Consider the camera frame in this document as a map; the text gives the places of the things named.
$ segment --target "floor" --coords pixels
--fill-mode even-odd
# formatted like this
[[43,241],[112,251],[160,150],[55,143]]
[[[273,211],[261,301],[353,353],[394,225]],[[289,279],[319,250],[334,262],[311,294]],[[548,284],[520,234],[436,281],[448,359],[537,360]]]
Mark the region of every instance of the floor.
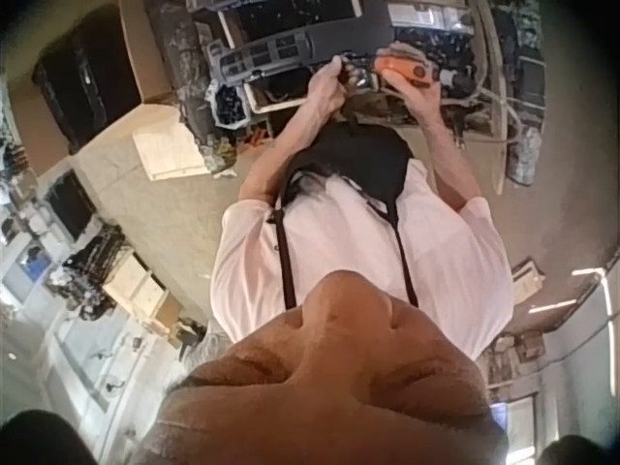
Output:
[[[24,23],[9,56],[10,77],[27,72],[53,32],[102,0],[55,0],[48,14]],[[575,269],[604,265],[619,237],[617,83],[597,59],[579,26],[554,5],[542,11],[547,60],[548,114],[536,184],[508,185],[493,193],[488,144],[468,144],[484,193],[512,265],[531,257],[546,276],[543,290],[517,308],[512,331],[549,327],[566,310],[529,315],[533,306],[578,298],[590,278]],[[59,18],[59,24],[51,19]],[[23,31],[37,30],[28,36]],[[417,134],[410,143],[423,157]],[[71,160],[85,188],[105,216],[117,221],[138,252],[195,318],[210,314],[209,277],[220,236],[220,219],[234,202],[249,160],[238,178],[199,176],[150,182],[130,141],[81,152]]]

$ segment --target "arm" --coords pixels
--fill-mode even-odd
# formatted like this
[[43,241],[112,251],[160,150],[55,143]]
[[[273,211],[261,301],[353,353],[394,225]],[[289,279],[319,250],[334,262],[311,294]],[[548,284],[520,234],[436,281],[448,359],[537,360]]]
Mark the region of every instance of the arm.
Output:
[[385,71],[383,78],[401,93],[424,132],[437,178],[439,197],[457,212],[471,199],[481,197],[481,188],[469,162],[454,144],[452,133],[442,120],[440,84],[429,89],[418,89],[391,71]]
[[341,71],[342,61],[334,57],[312,77],[306,102],[254,164],[241,185],[240,201],[259,200],[271,206],[275,204],[289,160],[312,144],[321,128],[345,102],[346,91],[338,81]]

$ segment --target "fluorescent light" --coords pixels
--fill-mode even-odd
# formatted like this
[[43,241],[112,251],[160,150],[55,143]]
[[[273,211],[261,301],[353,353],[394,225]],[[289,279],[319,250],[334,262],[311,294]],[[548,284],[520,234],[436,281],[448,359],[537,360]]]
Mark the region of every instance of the fluorescent light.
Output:
[[[583,276],[586,274],[598,274],[601,278],[601,286],[604,292],[604,306],[608,317],[613,316],[613,309],[611,308],[611,294],[609,293],[609,282],[607,281],[607,272],[604,268],[585,268],[576,269],[573,271],[573,276]],[[609,331],[609,391],[613,397],[616,396],[616,334],[613,326],[613,321],[609,321],[607,324],[607,330]]]
[[[613,316],[613,309],[611,308],[611,294],[609,293],[609,282],[606,276],[601,279],[601,285],[604,292],[604,306],[608,317]],[[616,333],[613,327],[613,321],[609,320],[607,324],[607,330],[609,331],[609,391],[613,397],[616,396]]]
[[577,303],[577,299],[574,298],[573,300],[567,300],[565,302],[554,303],[553,305],[545,305],[544,307],[530,308],[530,311],[528,313],[529,314],[533,314],[533,313],[546,312],[547,310],[555,310],[557,308],[568,307],[568,306],[574,305],[576,303]]
[[576,269],[573,271],[573,276],[584,276],[586,274],[598,274],[602,278],[605,277],[605,269],[604,268],[584,268],[584,269]]
[[522,462],[525,459],[531,458],[536,453],[536,448],[530,446],[529,448],[515,450],[506,456],[506,465],[515,465]]

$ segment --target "nose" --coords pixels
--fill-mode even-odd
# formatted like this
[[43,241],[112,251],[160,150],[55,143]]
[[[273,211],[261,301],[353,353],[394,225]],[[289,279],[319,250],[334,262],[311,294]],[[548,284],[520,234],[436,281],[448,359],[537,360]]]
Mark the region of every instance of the nose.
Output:
[[328,274],[303,304],[304,325],[319,333],[336,329],[362,338],[390,320],[389,297],[353,271]]
[[363,276],[329,274],[303,304],[303,357],[290,381],[365,397],[391,311],[389,297]]

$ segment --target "hand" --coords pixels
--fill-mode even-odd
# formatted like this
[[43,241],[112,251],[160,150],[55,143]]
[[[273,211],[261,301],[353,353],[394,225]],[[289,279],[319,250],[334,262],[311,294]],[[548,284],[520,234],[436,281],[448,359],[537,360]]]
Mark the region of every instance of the hand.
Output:
[[342,59],[334,56],[310,79],[306,105],[317,111],[324,123],[345,104],[347,90],[338,80]]
[[[378,54],[410,55],[419,54],[412,46],[406,44],[392,44],[389,48],[382,48]],[[441,121],[442,88],[435,82],[429,88],[414,87],[402,75],[392,70],[385,70],[381,74],[388,84],[394,87],[405,101],[405,105],[419,123]]]

